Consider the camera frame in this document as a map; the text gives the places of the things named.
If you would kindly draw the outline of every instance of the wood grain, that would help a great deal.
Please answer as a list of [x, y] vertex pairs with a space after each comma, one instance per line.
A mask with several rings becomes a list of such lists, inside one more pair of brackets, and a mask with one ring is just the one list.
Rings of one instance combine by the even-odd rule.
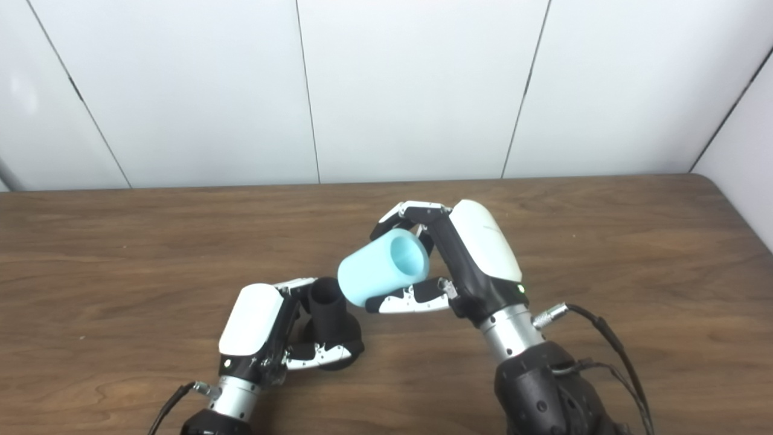
[[[660, 433], [770, 433], [773, 257], [691, 175], [0, 194], [0, 433], [145, 433], [177, 385], [216, 381], [242, 286], [329, 276], [396, 202], [462, 198], [494, 214], [533, 310], [566, 300], [607, 317]], [[261, 398], [261, 433], [504, 433], [468, 322], [352, 311], [366, 353], [291, 373]], [[619, 365], [582, 319], [547, 335]], [[641, 433], [622, 387], [589, 378]], [[205, 402], [186, 397], [159, 433]]]

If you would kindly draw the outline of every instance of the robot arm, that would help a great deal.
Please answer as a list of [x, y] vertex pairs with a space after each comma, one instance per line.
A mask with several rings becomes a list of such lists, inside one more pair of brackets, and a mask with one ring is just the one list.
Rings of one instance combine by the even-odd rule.
[[[366, 301], [369, 312], [419, 312], [446, 302], [478, 328], [499, 363], [495, 393], [513, 435], [619, 435], [578, 363], [541, 329], [563, 316], [566, 305], [533, 317], [516, 257], [493, 216], [481, 204], [462, 200], [453, 208], [405, 201], [381, 219], [375, 240], [393, 228], [419, 225], [427, 253], [436, 247], [451, 281], [429, 279]], [[430, 303], [426, 299], [434, 296]]]
[[[289, 337], [300, 307], [312, 314], [305, 342]], [[188, 419], [181, 434], [251, 433], [250, 417], [261, 390], [280, 385], [288, 370], [339, 369], [364, 351], [359, 325], [332, 278], [300, 278], [244, 287], [220, 337], [220, 383], [197, 382], [209, 406]]]

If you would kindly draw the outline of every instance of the light blue cup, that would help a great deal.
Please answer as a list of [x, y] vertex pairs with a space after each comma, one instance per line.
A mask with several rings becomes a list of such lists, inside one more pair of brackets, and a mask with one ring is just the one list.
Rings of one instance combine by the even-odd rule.
[[343, 259], [338, 279], [346, 299], [364, 307], [368, 298], [424, 281], [429, 272], [430, 259], [419, 239], [395, 228]]

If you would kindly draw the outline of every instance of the black cylinder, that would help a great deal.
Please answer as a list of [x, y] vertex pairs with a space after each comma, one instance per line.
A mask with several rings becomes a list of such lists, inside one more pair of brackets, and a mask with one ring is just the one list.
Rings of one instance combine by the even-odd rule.
[[305, 342], [314, 341], [330, 349], [344, 344], [352, 353], [351, 358], [320, 365], [321, 370], [340, 370], [349, 367], [363, 352], [363, 332], [357, 319], [346, 312], [346, 298], [338, 280], [323, 277], [317, 279], [308, 291], [308, 310], [312, 319], [301, 334]]
[[341, 343], [346, 337], [346, 298], [335, 278], [317, 279], [308, 291], [308, 308], [317, 343]]

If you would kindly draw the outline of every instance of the cable connector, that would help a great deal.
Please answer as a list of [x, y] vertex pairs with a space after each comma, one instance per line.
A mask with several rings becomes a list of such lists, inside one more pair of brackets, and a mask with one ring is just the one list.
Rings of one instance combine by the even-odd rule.
[[569, 307], [565, 303], [559, 303], [555, 307], [549, 308], [542, 313], [539, 313], [532, 319], [532, 325], [540, 330], [554, 321], [566, 316], [569, 312]]
[[193, 391], [198, 392], [201, 395], [207, 396], [211, 400], [218, 400], [221, 394], [220, 389], [214, 389], [210, 384], [202, 381], [196, 381], [196, 383], [193, 384]]

